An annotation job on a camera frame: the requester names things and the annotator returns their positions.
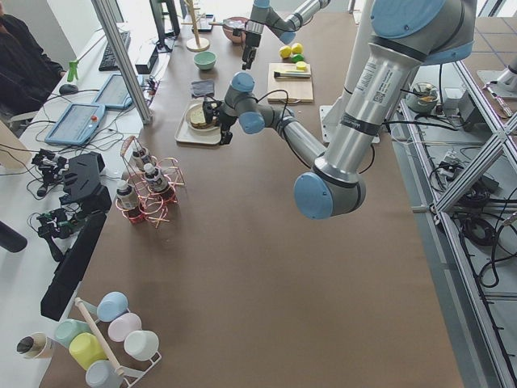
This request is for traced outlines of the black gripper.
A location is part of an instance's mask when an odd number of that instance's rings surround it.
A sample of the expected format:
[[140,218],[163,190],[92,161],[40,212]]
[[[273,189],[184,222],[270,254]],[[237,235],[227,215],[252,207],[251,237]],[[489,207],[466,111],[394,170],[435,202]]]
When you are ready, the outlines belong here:
[[233,137],[231,127],[236,123],[237,117],[234,114],[227,113],[224,109],[224,103],[213,97],[205,96],[202,106],[205,123],[211,124],[213,118],[216,118],[221,129],[220,144],[228,145]]
[[261,23],[246,24],[246,40],[242,54],[242,69],[249,70],[255,60],[256,51],[259,47],[263,33],[263,25]]

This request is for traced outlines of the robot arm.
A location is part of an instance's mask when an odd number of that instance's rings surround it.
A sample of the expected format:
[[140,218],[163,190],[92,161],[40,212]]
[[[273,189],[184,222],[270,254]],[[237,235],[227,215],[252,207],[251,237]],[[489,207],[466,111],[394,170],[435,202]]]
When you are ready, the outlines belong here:
[[246,25],[242,70],[236,73],[221,101],[207,102],[208,120],[216,121],[221,140],[229,143],[231,127],[245,133],[274,129],[294,154],[309,166],[294,185],[298,209],[308,218],[325,219],[350,213],[364,201],[366,187],[359,165],[379,133],[390,108],[411,72],[468,57],[473,47],[474,1],[370,1],[355,38],[350,67],[357,73],[353,91],[344,91],[334,135],[318,141],[287,108],[262,105],[255,98],[250,67],[264,29],[289,43],[324,1],[307,1],[287,17],[267,1],[253,4]]
[[242,54],[242,70],[251,69],[265,27],[282,43],[290,44],[296,37],[296,32],[329,4],[330,1],[327,0],[308,0],[283,19],[268,0],[255,0],[243,30],[246,38]]

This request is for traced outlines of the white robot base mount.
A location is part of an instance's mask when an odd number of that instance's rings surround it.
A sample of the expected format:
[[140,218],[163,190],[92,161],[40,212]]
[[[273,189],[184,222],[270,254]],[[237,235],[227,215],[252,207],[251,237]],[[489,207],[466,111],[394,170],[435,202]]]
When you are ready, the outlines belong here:
[[322,141],[329,144],[335,135],[343,110],[337,105],[321,105],[319,107]]

